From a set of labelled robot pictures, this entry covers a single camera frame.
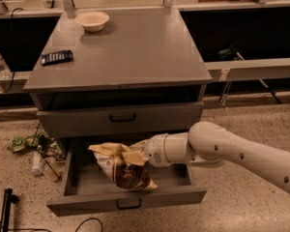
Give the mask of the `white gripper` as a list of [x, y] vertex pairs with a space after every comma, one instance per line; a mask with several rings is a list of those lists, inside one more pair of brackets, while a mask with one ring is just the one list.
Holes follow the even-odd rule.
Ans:
[[142, 166], [149, 161], [154, 167], [166, 167], [168, 165], [164, 152], [166, 136], [166, 133], [158, 134], [149, 140], [144, 139], [130, 145], [130, 148], [136, 151], [122, 153], [126, 164]]

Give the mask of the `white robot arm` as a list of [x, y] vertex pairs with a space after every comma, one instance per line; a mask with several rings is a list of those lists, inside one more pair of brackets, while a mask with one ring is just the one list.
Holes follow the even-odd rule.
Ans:
[[290, 193], [290, 152], [244, 139], [211, 122], [198, 122], [187, 132], [158, 134], [135, 143], [123, 158], [128, 164], [150, 163], [154, 167], [228, 160]]

